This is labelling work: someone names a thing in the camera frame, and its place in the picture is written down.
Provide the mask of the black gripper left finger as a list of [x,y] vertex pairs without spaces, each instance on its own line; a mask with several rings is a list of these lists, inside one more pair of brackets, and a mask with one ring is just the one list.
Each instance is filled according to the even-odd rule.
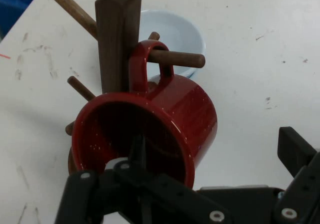
[[55,222],[100,224],[119,213],[131,224],[230,224],[230,212],[167,175],[146,170],[146,141],[132,139],[129,158],[112,169],[68,177]]

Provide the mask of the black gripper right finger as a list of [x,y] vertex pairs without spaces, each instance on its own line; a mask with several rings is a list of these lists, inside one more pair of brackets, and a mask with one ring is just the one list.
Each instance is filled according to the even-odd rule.
[[277,224],[320,222],[320,153],[292,127],[281,127],[277,155],[293,181],[276,203]]

